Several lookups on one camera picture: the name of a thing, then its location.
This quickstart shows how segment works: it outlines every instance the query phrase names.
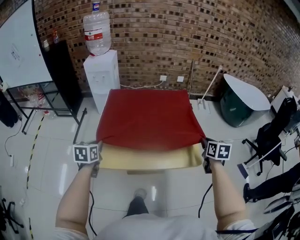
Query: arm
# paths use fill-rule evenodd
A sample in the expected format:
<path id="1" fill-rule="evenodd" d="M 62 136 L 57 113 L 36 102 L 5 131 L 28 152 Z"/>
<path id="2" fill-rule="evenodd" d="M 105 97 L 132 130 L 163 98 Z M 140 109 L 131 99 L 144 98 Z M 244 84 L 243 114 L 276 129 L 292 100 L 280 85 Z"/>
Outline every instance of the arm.
<path id="1" fill-rule="evenodd" d="M 85 165 L 75 176 L 62 197 L 56 213 L 56 227 L 76 230 L 87 235 L 90 177 L 93 164 Z"/>
<path id="2" fill-rule="evenodd" d="M 246 219 L 246 205 L 233 186 L 220 161 L 211 160 L 217 229 L 224 230 L 229 224 Z"/>

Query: red towel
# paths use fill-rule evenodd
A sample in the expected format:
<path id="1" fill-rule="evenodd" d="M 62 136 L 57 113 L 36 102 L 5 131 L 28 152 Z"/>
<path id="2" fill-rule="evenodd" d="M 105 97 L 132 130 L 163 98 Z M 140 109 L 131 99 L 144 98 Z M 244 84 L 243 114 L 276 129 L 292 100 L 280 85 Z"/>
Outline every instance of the red towel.
<path id="1" fill-rule="evenodd" d="M 97 129 L 97 141 L 137 150 L 175 150 L 203 138 L 186 90 L 111 90 Z"/>

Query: yellow black tape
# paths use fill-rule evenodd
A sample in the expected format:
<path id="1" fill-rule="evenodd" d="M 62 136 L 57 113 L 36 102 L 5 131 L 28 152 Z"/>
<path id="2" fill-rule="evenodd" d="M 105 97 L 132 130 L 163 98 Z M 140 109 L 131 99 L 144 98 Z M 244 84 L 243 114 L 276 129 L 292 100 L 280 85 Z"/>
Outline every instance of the yellow black tape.
<path id="1" fill-rule="evenodd" d="M 26 181 L 26 188 L 27 188 L 27 189 L 28 189 L 29 172 L 30 172 L 31 160 L 32 160 L 32 157 L 33 157 L 33 151 L 34 151 L 34 147 L 36 146 L 36 142 L 37 142 L 37 138 L 38 138 L 38 132 L 39 132 L 39 130 L 41 129 L 41 126 L 42 126 L 42 122 L 43 122 L 43 120 L 44 120 L 44 117 L 45 117 L 45 116 L 42 117 L 41 122 L 40 122 L 40 124 L 39 124 L 39 126 L 38 126 L 37 134 L 36 134 L 36 136 L 35 136 L 35 138 L 34 138 L 33 146 L 32 146 L 32 149 L 31 149 L 31 155 L 30 155 L 30 159 L 29 159 L 29 166 L 28 166 L 28 172 L 27 172 L 27 181 Z"/>
<path id="2" fill-rule="evenodd" d="M 32 234 L 30 217 L 29 217 L 29 231 L 30 231 L 31 239 L 33 240 L 33 234 Z"/>

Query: whiteboard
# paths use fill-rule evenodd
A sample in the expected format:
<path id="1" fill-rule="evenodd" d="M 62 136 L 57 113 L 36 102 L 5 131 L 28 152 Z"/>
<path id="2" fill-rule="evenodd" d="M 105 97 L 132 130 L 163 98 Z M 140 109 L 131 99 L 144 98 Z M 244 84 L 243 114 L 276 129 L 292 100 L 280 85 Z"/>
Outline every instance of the whiteboard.
<path id="1" fill-rule="evenodd" d="M 31 0 L 0 28 L 0 77 L 9 88 L 52 81 L 38 44 Z"/>

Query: white shirt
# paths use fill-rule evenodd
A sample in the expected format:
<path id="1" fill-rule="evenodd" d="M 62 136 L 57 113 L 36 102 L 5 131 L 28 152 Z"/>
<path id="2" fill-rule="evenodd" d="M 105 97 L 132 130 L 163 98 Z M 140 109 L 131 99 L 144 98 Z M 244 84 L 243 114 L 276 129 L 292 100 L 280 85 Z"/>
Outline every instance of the white shirt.
<path id="1" fill-rule="evenodd" d="M 227 230 L 255 229 L 250 220 L 237 221 Z M 132 215 L 105 227 L 94 240 L 242 240 L 249 234 L 217 235 L 192 216 L 157 217 Z M 53 240 L 88 240 L 88 236 L 69 229 L 56 228 Z"/>

